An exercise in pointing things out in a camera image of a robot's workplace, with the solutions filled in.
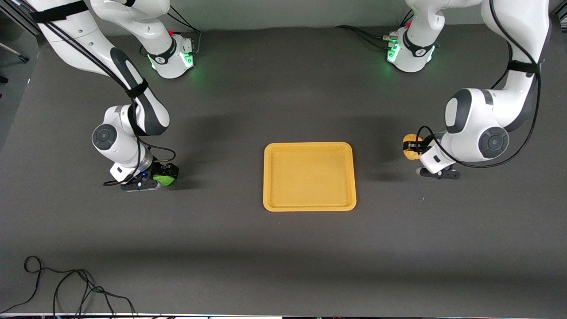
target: gray table surface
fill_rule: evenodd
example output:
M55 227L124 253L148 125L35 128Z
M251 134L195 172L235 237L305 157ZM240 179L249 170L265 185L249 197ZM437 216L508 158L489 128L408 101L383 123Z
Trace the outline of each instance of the gray table surface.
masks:
M500 76L506 45L485 26L447 26L417 74L339 29L207 32L195 69L169 81L135 38L110 40L169 109L170 128L147 140L177 151L181 177L155 192L103 187L112 163L90 136L106 108L128 98L42 46L0 154L0 308L31 293L22 263L35 254L46 266L89 269L139 312L567 317L558 30L530 143L507 165L463 168L459 181L418 177L401 139L423 124L443 130L454 92ZM354 210L263 208L264 147L291 141L352 145ZM14 311L51 310L60 276L44 279ZM78 280L65 284L63 310L74 311L80 293ZM107 312L100 298L89 311Z

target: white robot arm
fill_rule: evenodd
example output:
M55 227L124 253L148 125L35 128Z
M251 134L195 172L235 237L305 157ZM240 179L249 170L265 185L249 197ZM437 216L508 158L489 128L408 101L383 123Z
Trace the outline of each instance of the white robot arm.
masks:
M461 89L449 100L447 131L419 143L419 160L425 166L422 176L441 177L457 161L481 162L500 156L509 144L508 132L534 111L526 99L536 81L540 85L540 55L549 30L548 0L483 0L481 12L486 25L511 46L506 84L501 90Z
M193 67L191 39L170 35L157 19L167 14L170 0L91 0L91 5L101 19L121 26L140 41L163 78L180 77Z
M169 113L128 56L103 36L86 4L76 0L27 2L25 7L32 11L49 44L67 64L112 77L132 99L132 104L109 108L103 123L92 134L95 148L115 162L111 168L118 181L115 184L122 184L122 189L128 191L149 190L160 187L153 179L154 175L160 176L158 173L168 175L174 171L169 175L176 178L176 167L155 163L139 140L139 136L161 135L170 124Z
M431 60L437 36L445 26L445 16L441 10L472 7L482 0L405 0L413 11L413 19L408 27L402 26L390 37L394 39L386 61L398 69L417 72Z

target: green sponge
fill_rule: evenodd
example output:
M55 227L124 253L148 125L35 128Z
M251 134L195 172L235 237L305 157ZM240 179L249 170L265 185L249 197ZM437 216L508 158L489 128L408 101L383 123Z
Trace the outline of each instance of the green sponge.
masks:
M152 178L158 181L162 186L169 186L175 181L175 178L164 175L154 175Z

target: orange tray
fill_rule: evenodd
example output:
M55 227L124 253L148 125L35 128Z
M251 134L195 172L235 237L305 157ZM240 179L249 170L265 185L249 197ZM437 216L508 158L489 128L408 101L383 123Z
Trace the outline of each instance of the orange tray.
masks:
M271 212L356 206L353 151L345 142L272 143L264 150L264 207Z

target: cable strap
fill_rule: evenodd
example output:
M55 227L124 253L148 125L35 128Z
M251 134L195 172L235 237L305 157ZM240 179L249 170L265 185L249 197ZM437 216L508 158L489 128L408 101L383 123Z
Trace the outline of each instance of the cable strap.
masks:
M142 83L138 84L136 87L131 88L130 90L125 90L125 92L129 97L134 99L142 95L143 92L147 89L147 86L147 81L143 78Z
M405 141L404 142L404 150L412 150L418 153L423 153L423 151L427 148L427 144L423 141L415 142L415 141Z
M148 53L150 58L154 60L159 65L166 64L170 58L177 52L177 41L175 39L171 39L170 48L167 51L163 52L162 54L151 54Z
M68 3L66 5L58 6L55 8L47 9L45 11L32 12L29 15L36 23L46 23L51 21L65 20L68 16L77 14L83 11L88 11L87 5L84 1L77 1Z
M408 48L412 52L412 55L414 57L424 56L435 45L435 43L431 43L430 45L428 45L426 47L421 47L417 44L414 44L408 38L408 29L406 29L404 31L404 35L402 36L402 41L404 42L405 47Z
M508 62L508 69L512 71L524 72L527 74L538 74L539 64L525 63L520 61L510 61Z

